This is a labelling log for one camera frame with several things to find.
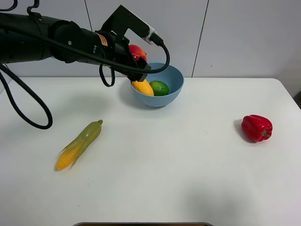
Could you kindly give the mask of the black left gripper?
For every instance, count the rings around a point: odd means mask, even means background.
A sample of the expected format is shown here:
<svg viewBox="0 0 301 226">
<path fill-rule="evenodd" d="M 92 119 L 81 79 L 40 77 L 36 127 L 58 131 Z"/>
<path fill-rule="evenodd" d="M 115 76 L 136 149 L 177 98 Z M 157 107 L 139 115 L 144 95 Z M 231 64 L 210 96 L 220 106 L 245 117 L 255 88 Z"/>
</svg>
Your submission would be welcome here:
<svg viewBox="0 0 301 226">
<path fill-rule="evenodd" d="M 116 43 L 115 37 L 108 32 L 90 33 L 92 35 L 90 53 L 93 56 L 134 68 L 135 71 L 127 71 L 127 77 L 130 81 L 144 81 L 146 79 L 148 74 L 146 71 L 150 70 L 151 66 L 143 58 L 134 60 L 125 43 Z"/>
</svg>

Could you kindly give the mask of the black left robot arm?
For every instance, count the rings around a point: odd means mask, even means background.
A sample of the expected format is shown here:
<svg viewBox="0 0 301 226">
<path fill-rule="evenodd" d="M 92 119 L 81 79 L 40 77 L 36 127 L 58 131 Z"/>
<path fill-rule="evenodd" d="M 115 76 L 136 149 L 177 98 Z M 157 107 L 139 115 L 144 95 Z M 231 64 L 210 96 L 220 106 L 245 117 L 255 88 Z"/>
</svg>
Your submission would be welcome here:
<svg viewBox="0 0 301 226">
<path fill-rule="evenodd" d="M 0 62 L 2 64 L 40 61 L 53 57 L 71 64 L 81 62 L 109 66 L 142 81 L 151 67 L 136 60 L 126 37 L 118 39 L 107 31 L 80 28 L 73 21 L 47 16 L 2 13 L 0 15 Z"/>
</svg>

